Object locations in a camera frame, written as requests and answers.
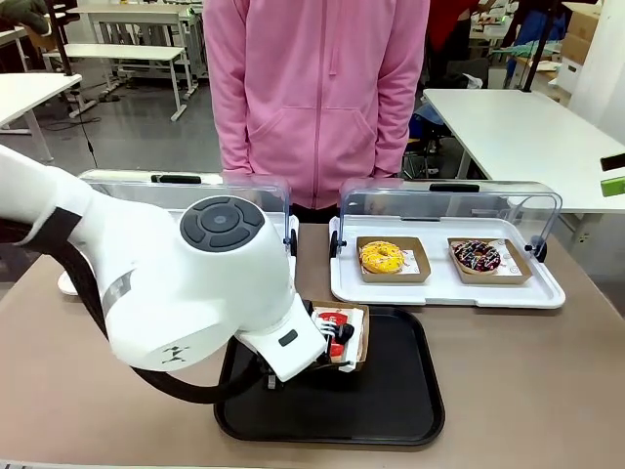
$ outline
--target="display case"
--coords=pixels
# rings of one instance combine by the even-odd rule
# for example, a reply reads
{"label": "display case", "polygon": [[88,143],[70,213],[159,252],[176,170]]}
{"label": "display case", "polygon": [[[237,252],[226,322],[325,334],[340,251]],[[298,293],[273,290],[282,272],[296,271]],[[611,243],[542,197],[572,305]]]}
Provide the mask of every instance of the display case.
{"label": "display case", "polygon": [[215,173],[91,170],[80,175],[96,191],[115,198],[150,203],[168,210],[175,219],[196,201],[212,195],[235,195],[258,205],[273,222],[289,253],[295,276],[299,222],[289,216],[289,189],[273,176]]}
{"label": "display case", "polygon": [[[367,304],[557,308],[564,293],[543,261],[561,206],[537,183],[347,181],[340,217],[330,222],[332,292]],[[418,241],[428,274],[413,276],[419,281],[405,279],[401,269],[371,275],[363,240],[377,238]],[[492,270],[476,267],[484,249],[469,249],[474,245],[493,251]],[[418,263],[410,269],[423,271]]]}

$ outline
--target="transparent cover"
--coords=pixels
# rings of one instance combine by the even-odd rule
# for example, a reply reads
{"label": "transparent cover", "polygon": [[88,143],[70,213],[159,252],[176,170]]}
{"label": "transparent cover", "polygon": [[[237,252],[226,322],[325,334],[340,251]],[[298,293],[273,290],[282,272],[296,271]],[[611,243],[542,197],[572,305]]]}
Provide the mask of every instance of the transparent cover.
{"label": "transparent cover", "polygon": [[284,226],[290,241],[289,189],[274,176],[217,173],[163,173],[153,171],[87,171],[80,179],[96,191],[115,198],[151,203],[179,217],[196,201],[212,195],[245,198],[265,211],[276,228]]}
{"label": "transparent cover", "polygon": [[345,245],[344,232],[363,222],[496,219],[512,224],[530,246],[526,250],[538,255],[561,207],[560,196],[538,183],[349,180],[341,188],[338,247]]}

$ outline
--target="black strap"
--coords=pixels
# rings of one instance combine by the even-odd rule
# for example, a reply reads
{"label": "black strap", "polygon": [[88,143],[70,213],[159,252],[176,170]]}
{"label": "black strap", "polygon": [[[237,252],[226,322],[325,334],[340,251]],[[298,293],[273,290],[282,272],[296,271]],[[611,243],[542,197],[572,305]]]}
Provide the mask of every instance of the black strap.
{"label": "black strap", "polygon": [[[46,227],[47,222],[44,223],[39,231],[39,233],[42,231],[44,233],[41,236],[39,236],[38,233],[27,247],[38,252],[50,254],[65,268],[87,311],[104,337],[107,337],[98,285],[96,284],[91,268],[82,254],[67,240],[71,230],[67,232],[67,230],[60,228],[61,220],[66,220],[68,225],[73,223],[71,217],[65,215],[70,212],[66,212],[62,209],[57,210],[62,211],[59,212],[59,215],[54,216],[57,220],[53,220],[51,222],[52,225],[49,227]],[[75,221],[73,227],[75,227],[79,221],[80,217]],[[0,219],[0,243],[20,242],[30,233],[31,228],[32,227],[29,225]],[[59,242],[59,239],[63,239],[62,236],[65,236],[65,238],[62,242]],[[157,390],[174,398],[194,404],[214,404],[238,396],[251,388],[264,375],[262,362],[256,356],[240,375],[218,386],[195,386],[162,371],[149,371],[139,368],[133,368],[133,370],[141,376],[145,382],[149,383]]]}

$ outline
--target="robot logo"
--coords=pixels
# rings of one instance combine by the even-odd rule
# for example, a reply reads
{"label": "robot logo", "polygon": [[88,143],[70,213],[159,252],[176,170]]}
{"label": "robot logo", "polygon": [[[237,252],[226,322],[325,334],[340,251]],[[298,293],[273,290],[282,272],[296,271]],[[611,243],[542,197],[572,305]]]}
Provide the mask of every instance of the robot logo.
{"label": "robot logo", "polygon": [[172,358],[161,363],[165,364],[165,363],[170,363],[170,362],[186,362],[185,359],[183,359],[182,357],[179,357],[179,354],[181,354],[186,349],[188,349],[188,347],[180,348],[178,346],[175,346],[175,347],[170,347],[169,349],[163,350],[164,354],[166,354],[167,352],[171,352]]}

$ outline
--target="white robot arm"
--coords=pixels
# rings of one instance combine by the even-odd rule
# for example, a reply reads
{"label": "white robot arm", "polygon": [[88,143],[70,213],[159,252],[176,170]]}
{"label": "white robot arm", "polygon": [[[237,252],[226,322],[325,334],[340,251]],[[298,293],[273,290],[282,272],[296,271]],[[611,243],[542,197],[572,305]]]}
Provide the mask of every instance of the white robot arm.
{"label": "white robot arm", "polygon": [[200,200],[176,222],[0,147],[0,218],[32,225],[21,244],[46,223],[70,226],[93,267],[112,351],[136,368],[189,366],[234,335],[287,381],[326,348],[276,230],[242,198]]}

